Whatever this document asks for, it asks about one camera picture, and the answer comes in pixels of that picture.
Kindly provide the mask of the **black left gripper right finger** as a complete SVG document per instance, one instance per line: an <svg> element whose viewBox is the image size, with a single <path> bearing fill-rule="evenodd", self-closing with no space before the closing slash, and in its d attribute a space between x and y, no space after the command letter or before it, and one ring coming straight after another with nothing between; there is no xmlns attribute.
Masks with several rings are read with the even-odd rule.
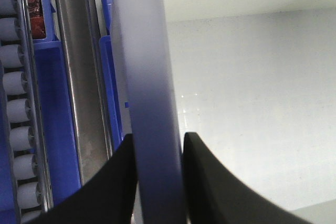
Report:
<svg viewBox="0 0 336 224"><path fill-rule="evenodd" d="M184 135L183 176L192 223L306 223L241 182L195 132Z"/></svg>

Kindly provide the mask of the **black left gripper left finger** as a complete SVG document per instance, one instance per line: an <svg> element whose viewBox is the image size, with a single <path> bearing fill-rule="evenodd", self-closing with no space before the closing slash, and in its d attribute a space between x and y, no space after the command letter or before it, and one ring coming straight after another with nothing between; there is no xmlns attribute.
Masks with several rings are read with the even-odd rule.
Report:
<svg viewBox="0 0 336 224"><path fill-rule="evenodd" d="M31 223L131 223L138 183L133 136L76 193Z"/></svg>

